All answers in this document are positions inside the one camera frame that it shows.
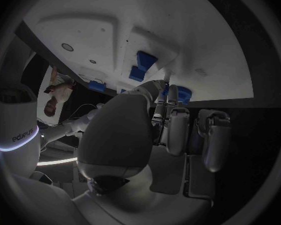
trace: light strip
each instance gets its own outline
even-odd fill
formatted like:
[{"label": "light strip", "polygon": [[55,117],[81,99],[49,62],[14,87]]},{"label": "light strip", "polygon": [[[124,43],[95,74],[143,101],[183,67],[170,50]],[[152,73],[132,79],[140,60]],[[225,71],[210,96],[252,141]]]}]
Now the light strip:
[{"label": "light strip", "polygon": [[36,132],[35,132],[34,135],[31,136],[28,140],[24,141],[23,143],[21,143],[21,144],[19,144],[19,145],[17,145],[17,146],[11,147],[11,148],[1,148],[1,147],[0,147],[0,151],[2,151],[2,152],[9,152],[9,151],[12,151],[12,150],[16,150],[16,149],[18,149],[18,148],[24,146],[26,143],[30,142],[32,139],[34,139],[35,136],[36,136],[38,133],[39,133],[39,127],[36,126]]},{"label": "light strip", "polygon": [[68,162],[74,162],[77,161],[77,157],[64,159],[64,160],[58,160],[58,161],[42,161],[37,164],[37,166],[45,166],[45,165],[54,165],[54,164],[64,164]]}]

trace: person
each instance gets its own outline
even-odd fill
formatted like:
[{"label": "person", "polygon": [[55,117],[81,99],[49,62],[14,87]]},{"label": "person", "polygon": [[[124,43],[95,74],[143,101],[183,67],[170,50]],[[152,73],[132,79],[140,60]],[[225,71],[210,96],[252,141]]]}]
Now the person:
[{"label": "person", "polygon": [[74,85],[74,80],[68,75],[62,74],[57,67],[53,66],[49,86],[46,90],[50,90],[49,95],[51,99],[44,107],[44,114],[48,117],[55,115],[56,105],[66,102]]}]

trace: blue light strip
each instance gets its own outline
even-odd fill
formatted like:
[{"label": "blue light strip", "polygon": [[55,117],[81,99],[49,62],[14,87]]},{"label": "blue light strip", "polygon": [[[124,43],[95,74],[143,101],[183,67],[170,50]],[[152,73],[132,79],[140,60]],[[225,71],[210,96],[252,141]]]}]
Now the blue light strip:
[{"label": "blue light strip", "polygon": [[27,141],[24,141],[23,143],[21,143],[21,144],[19,144],[19,145],[17,145],[17,146],[14,146],[14,147],[12,147],[12,148],[1,148],[1,147],[0,147],[0,151],[2,151],[2,152],[9,152],[9,151],[12,151],[12,150],[16,150],[16,149],[18,149],[18,148],[24,146],[26,143],[30,142],[32,139],[34,139],[35,136],[36,136],[38,133],[39,133],[39,127],[36,126],[36,132],[35,132],[34,135],[33,135],[32,137],[30,137]]}]

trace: man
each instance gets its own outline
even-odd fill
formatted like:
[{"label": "man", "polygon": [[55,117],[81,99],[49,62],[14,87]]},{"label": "man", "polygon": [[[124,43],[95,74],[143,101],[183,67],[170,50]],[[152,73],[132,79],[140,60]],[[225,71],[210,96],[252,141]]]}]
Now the man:
[{"label": "man", "polygon": [[71,93],[74,80],[68,75],[64,75],[58,72],[57,67],[53,67],[51,73],[51,79],[49,86],[46,90],[50,90],[49,95],[51,99],[46,103],[44,107],[44,114],[48,117],[52,117],[56,111],[56,104],[66,102]]}]

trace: wire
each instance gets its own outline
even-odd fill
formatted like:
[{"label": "wire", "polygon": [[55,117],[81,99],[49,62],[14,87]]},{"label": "wire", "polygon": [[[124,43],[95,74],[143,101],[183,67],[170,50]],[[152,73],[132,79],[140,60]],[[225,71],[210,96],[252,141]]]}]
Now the wire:
[{"label": "wire", "polygon": [[48,125],[49,122],[46,123],[46,122],[44,122],[43,120],[41,120],[40,118],[38,118],[38,117],[37,117],[37,119],[39,119],[40,122],[42,122],[43,124],[46,124],[48,127],[56,127],[56,126],[58,126],[58,125],[64,123],[65,121],[69,120],[69,119],[78,111],[78,109],[80,109],[80,108],[81,108],[82,106],[84,106],[84,105],[92,105],[94,108],[98,109],[95,105],[90,104],[90,103],[82,104],[80,107],[78,107],[78,108],[76,109],[76,111],[74,111],[74,112],[71,114],[71,116],[69,116],[69,118],[67,118],[66,120],[64,120],[64,121],[62,121],[62,122],[60,122],[60,123],[58,123],[58,124],[55,124],[55,125],[52,124],[52,123],[50,123],[50,124],[52,124],[52,126]]}]

